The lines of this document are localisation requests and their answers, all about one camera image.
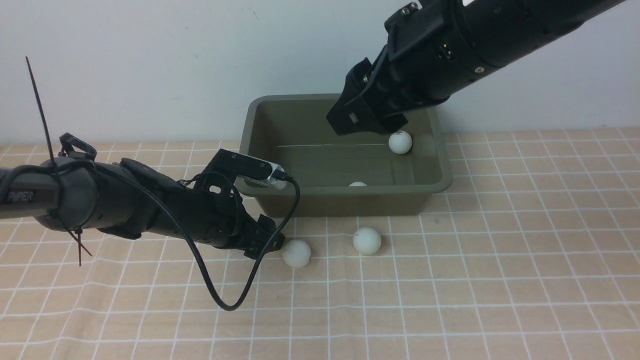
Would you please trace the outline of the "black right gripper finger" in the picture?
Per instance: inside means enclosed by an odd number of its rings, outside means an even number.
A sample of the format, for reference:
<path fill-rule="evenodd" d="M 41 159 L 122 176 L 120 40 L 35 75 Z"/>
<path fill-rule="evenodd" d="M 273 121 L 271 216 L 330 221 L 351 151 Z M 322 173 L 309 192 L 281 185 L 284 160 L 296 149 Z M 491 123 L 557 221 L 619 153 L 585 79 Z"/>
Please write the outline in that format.
<path fill-rule="evenodd" d="M 380 133 L 377 116 L 370 107 L 356 97 L 340 97 L 326 114 L 326 120 L 339 135 L 354 133 Z"/>
<path fill-rule="evenodd" d="M 402 130 L 407 125 L 406 116 L 404 114 L 393 114 L 388 116 L 379 116 L 374 122 L 372 131 L 377 134 L 393 134 Z"/>

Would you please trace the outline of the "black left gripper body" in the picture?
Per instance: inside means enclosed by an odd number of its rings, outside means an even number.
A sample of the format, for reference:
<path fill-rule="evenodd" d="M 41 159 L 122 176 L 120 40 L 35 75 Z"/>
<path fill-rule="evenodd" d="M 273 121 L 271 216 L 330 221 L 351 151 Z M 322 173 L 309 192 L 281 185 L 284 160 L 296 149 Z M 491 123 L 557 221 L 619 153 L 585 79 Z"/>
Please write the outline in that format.
<path fill-rule="evenodd" d="M 194 242 L 245 250 L 260 239 L 258 221 L 232 194 L 235 180 L 204 170 L 194 187 L 187 187 L 141 162 L 123 158 L 119 164 L 165 204 Z"/>

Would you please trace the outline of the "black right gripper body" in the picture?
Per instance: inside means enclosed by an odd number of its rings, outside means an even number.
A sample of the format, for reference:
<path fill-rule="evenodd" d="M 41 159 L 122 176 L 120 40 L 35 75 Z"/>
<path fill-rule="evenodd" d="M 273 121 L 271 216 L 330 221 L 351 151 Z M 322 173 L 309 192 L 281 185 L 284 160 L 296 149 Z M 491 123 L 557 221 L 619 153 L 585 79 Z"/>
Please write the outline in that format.
<path fill-rule="evenodd" d="M 374 60 L 350 69 L 343 116 L 379 121 L 439 105 L 499 69 L 480 55 L 461 0 L 421 0 L 390 16 L 387 42 Z"/>

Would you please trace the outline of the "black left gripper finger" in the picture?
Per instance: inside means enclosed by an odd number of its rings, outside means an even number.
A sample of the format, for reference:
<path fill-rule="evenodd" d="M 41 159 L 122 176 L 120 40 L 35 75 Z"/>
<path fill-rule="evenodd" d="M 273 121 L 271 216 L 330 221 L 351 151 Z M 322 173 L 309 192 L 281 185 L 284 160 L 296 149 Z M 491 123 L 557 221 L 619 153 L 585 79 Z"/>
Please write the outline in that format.
<path fill-rule="evenodd" d="M 249 248 L 243 250 L 243 255 L 246 258 L 258 260 L 261 258 L 263 252 L 264 254 L 262 256 L 280 251 L 285 241 L 285 235 L 277 235 L 271 242 L 269 242 L 268 236 L 258 238 L 256 241 L 250 243 Z"/>
<path fill-rule="evenodd" d="M 274 219 L 261 214 L 257 220 L 257 234 L 261 239 L 270 239 L 277 231 L 278 225 Z"/>

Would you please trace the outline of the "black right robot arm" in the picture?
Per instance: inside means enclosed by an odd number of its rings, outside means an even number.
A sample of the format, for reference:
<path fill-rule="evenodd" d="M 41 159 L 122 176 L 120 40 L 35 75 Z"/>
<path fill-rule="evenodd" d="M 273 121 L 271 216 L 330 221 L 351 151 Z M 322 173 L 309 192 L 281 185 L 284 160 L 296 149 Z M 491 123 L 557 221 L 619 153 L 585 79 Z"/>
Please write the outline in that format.
<path fill-rule="evenodd" d="M 619 5 L 617 0 L 419 0 L 384 23 L 386 45 L 350 69 L 326 120 L 339 135 L 387 135 Z"/>

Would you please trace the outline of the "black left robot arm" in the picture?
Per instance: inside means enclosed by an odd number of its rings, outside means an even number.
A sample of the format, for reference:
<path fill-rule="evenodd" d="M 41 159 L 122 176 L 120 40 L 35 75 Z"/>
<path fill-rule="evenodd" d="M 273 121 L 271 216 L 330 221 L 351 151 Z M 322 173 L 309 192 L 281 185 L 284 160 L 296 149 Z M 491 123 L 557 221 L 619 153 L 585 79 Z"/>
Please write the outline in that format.
<path fill-rule="evenodd" d="M 96 229 L 136 240 L 144 233 L 181 239 L 218 249 L 237 249 L 256 259 L 276 229 L 265 215 L 253 219 L 230 194 L 219 175 L 211 179 L 221 193 L 187 187 L 142 164 L 119 164 L 57 157 L 21 165 L 1 198 L 1 218 L 32 217 L 53 231 Z"/>

